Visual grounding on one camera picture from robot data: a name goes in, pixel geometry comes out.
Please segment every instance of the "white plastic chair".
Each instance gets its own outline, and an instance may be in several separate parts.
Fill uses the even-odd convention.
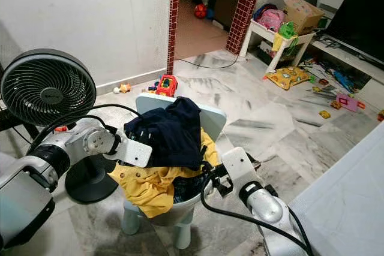
[[[166,108],[173,103],[176,98],[165,97],[156,94],[141,93],[136,98],[136,108],[139,113],[144,113],[159,107]],[[223,129],[227,116],[220,109],[197,104],[201,109],[200,124],[204,131],[216,141],[221,130]],[[146,218],[151,224],[159,226],[174,226],[175,227],[175,242],[174,245],[178,249],[185,249],[191,242],[191,223],[193,220],[194,205],[200,201],[200,194],[192,199],[182,203],[175,203],[173,207],[164,214],[153,218],[147,218],[140,209],[130,203],[124,201],[124,216],[122,219],[122,230],[128,235],[137,233],[140,227],[140,219]]]

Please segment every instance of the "pillow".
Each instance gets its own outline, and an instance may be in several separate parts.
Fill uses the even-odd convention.
[[[308,73],[298,67],[279,68],[266,73],[265,76],[285,90],[310,78]]]

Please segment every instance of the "yellow shirt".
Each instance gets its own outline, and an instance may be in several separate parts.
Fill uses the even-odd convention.
[[[218,165],[215,143],[203,128],[201,145],[207,146],[204,160],[212,166]],[[137,205],[148,218],[153,218],[172,208],[174,193],[172,182],[176,177],[189,178],[199,174],[201,169],[194,171],[183,167],[140,168],[117,164],[109,176],[119,183],[128,201]]]

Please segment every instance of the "pink bag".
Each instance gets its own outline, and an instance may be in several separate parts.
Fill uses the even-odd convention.
[[[257,22],[265,26],[267,29],[278,32],[278,29],[283,24],[283,21],[284,12],[278,9],[268,9],[263,13]]]

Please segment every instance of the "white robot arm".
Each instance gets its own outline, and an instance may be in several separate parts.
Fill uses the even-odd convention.
[[[150,146],[133,141],[119,131],[114,135],[93,119],[78,121],[68,132],[51,134],[29,155],[0,174],[0,251],[27,242],[44,224],[55,208],[50,193],[71,165],[86,156],[102,153],[107,159],[146,167],[151,152]],[[217,178],[229,176],[232,187],[216,186],[220,194],[225,196],[234,190],[254,219],[301,240],[289,208],[257,181],[245,151],[234,148],[223,155],[222,161],[220,168],[212,170],[213,174],[220,170],[216,173]],[[258,227],[269,256],[306,255],[300,246],[286,237]]]
[[[59,178],[86,156],[104,154],[145,167],[152,148],[82,119],[68,132],[49,135],[27,156],[0,173],[0,251],[27,242],[55,208],[51,192]]]

